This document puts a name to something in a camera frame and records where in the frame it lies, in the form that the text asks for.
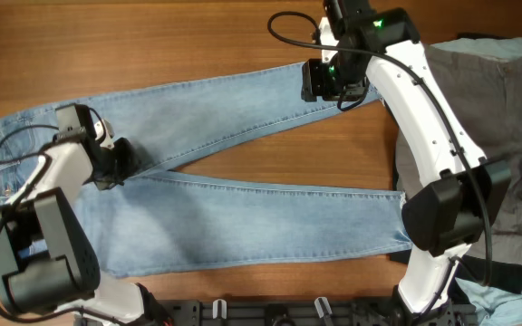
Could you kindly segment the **light blue denim jeans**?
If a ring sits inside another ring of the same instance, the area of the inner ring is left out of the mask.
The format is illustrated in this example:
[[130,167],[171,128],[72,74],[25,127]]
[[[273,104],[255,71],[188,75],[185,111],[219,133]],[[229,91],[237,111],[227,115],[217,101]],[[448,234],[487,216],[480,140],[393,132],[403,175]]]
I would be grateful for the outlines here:
[[244,182],[181,165],[335,116],[301,99],[298,63],[81,98],[139,168],[122,186],[83,187],[74,213],[102,271],[145,276],[249,264],[311,263],[411,248],[401,192]]

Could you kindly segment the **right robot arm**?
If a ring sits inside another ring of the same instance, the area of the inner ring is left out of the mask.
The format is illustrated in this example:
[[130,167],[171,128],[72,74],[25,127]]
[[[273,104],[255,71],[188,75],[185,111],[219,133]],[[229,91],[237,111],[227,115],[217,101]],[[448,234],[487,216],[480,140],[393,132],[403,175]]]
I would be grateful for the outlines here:
[[459,123],[427,61],[420,34],[401,8],[327,1],[313,36],[318,59],[303,68],[306,101],[348,110],[373,87],[414,157],[421,190],[401,209],[412,241],[406,274],[379,314],[391,325],[454,322],[448,288],[465,253],[490,228],[510,182]]

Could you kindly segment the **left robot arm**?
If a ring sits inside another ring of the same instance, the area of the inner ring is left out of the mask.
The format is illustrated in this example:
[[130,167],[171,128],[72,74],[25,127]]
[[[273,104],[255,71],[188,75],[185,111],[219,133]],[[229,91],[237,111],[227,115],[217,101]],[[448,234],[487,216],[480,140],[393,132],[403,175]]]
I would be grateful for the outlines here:
[[171,314],[144,286],[103,273],[73,204],[93,183],[108,190],[134,167],[131,145],[113,139],[96,110],[55,111],[50,142],[18,192],[0,206],[0,316],[28,324],[67,313],[80,324],[170,325]]

